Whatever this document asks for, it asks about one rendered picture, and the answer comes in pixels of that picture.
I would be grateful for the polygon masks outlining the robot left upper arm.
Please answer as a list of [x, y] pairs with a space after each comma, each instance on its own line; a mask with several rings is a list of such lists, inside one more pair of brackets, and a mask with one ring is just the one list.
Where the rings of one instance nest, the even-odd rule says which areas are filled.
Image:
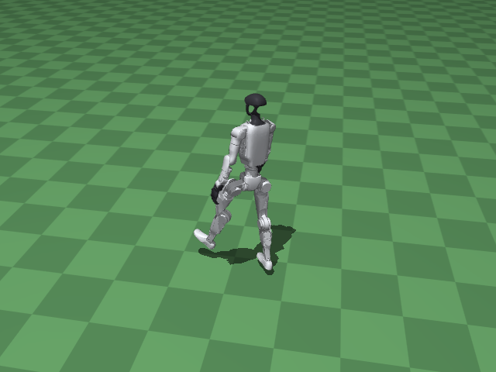
[[232, 129], [228, 155], [230, 158], [229, 165], [236, 164], [236, 158], [239, 152], [240, 144], [246, 137], [246, 131], [247, 127], [245, 126], [238, 126]]

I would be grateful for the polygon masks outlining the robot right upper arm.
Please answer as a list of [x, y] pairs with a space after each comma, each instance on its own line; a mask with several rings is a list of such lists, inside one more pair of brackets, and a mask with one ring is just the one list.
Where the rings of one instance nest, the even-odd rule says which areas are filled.
[[270, 141], [269, 141], [269, 147], [268, 147], [268, 149], [270, 149], [271, 148], [272, 139], [273, 139], [274, 130], [276, 129], [276, 125], [274, 123], [272, 123], [268, 119], [266, 119], [266, 121], [268, 121], [269, 124], [270, 124]]

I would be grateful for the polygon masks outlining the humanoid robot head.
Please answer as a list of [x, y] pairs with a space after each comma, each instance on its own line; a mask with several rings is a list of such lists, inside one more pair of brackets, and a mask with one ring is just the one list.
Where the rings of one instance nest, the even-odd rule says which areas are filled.
[[[259, 106], [264, 106], [267, 104], [265, 97], [255, 93], [255, 94], [247, 95], [244, 100], [246, 103], [246, 113], [247, 115], [251, 115], [252, 121], [250, 122], [250, 124], [256, 126], [264, 125], [265, 122], [263, 122], [260, 119], [260, 114], [257, 112], [257, 108], [259, 108]], [[254, 107], [254, 110], [251, 113], [249, 113], [250, 105]]]

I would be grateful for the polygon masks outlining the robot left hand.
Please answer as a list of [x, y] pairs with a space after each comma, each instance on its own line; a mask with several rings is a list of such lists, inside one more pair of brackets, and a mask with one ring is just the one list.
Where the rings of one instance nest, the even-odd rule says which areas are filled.
[[211, 193], [211, 197], [212, 197], [212, 200], [214, 201], [215, 204], [219, 204], [217, 202], [217, 197], [219, 196], [219, 192], [223, 189], [223, 185], [219, 185], [219, 187], [217, 188], [215, 185], [214, 187], [212, 188], [212, 193]]

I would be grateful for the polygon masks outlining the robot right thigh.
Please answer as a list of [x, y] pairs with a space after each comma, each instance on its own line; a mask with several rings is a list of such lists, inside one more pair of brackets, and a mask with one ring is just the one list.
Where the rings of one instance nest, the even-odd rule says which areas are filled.
[[254, 190], [254, 198], [257, 208], [257, 225], [260, 230], [269, 229], [269, 222], [267, 219], [267, 206], [269, 200], [268, 191], [271, 189], [271, 183], [262, 177], [261, 186], [259, 189]]

